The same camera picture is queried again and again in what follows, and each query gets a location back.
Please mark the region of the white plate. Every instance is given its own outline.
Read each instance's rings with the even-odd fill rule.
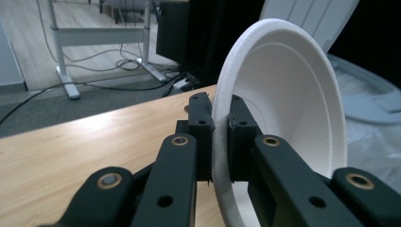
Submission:
[[[233,94],[245,100],[262,132],[286,139],[316,172],[330,177],[346,165],[340,92],[327,57],[299,27],[278,19],[257,22],[231,49],[213,105],[212,172],[226,225],[241,223],[226,156]]]

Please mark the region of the metal frame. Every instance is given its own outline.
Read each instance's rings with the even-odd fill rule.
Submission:
[[[167,78],[159,73],[148,62],[149,42],[150,42],[150,3],[145,4],[145,25],[144,28],[59,28],[57,25],[56,14],[53,1],[48,0],[51,18],[51,28],[54,34],[56,46],[57,74],[70,99],[80,98],[79,91],[65,68],[65,61],[62,52],[64,46],[78,45],[99,45],[99,44],[136,44],[143,43],[144,52],[142,58],[136,61],[140,63],[149,73],[161,82],[166,82]]]

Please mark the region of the desk leg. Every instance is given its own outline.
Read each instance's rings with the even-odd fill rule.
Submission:
[[[145,25],[144,25],[144,51],[142,53],[142,59],[136,61],[140,63],[149,73],[161,82],[166,82],[167,78],[159,73],[151,64],[148,62],[149,56],[149,43],[150,43],[150,2],[145,2]]]
[[[56,68],[57,74],[59,75],[61,82],[64,83],[64,88],[68,94],[68,97],[72,100],[77,100],[80,98],[80,94],[79,94],[75,84],[71,80],[70,76],[68,76],[67,70],[65,69],[64,55],[62,53],[62,46],[61,46],[60,37],[59,37],[59,27],[57,26],[56,15],[54,13],[54,7],[53,7],[52,0],[48,0],[48,6],[49,6],[50,17],[51,17],[51,22],[52,22],[51,28],[52,28],[53,34],[54,34],[54,43],[56,46],[57,59],[59,61],[59,66]]]

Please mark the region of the wooden table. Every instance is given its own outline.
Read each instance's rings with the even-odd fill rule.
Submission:
[[[170,96],[0,140],[0,226],[56,222],[94,172],[152,163],[184,106],[198,92]],[[198,183],[197,226],[223,226],[213,185]]]

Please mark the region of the floor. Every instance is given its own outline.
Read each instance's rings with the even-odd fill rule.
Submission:
[[[46,47],[44,31],[41,26],[40,15],[42,14],[47,43],[53,55],[55,55],[47,4],[48,2],[44,0],[0,1],[0,19],[20,64],[29,92],[42,90],[61,83],[56,75],[56,66],[58,64],[52,59]],[[87,0],[54,1],[54,8],[59,27],[143,26],[143,17],[139,13],[130,15],[131,19],[125,25],[122,23],[116,25],[111,17],[110,7],[106,6],[104,12],[100,14],[97,1],[92,1],[92,4],[88,4]],[[175,64],[174,61],[155,54],[157,23],[154,16],[152,16],[150,27],[149,61],[168,65]],[[141,51],[139,46],[141,44],[123,44],[122,50],[133,53],[133,55],[123,53],[124,58],[136,59],[137,56],[140,56]],[[69,66],[67,67],[67,71],[74,82],[118,79],[146,73],[144,69],[126,71],[118,68],[108,71],[107,69],[114,68],[118,61],[124,60],[120,55],[120,47],[121,44],[65,47],[63,49],[64,54],[72,60],[88,58],[102,51],[116,50],[93,57],[87,61],[74,62],[66,59],[66,64],[95,70],[90,71],[76,66]],[[129,63],[125,66],[134,68],[136,64]]]

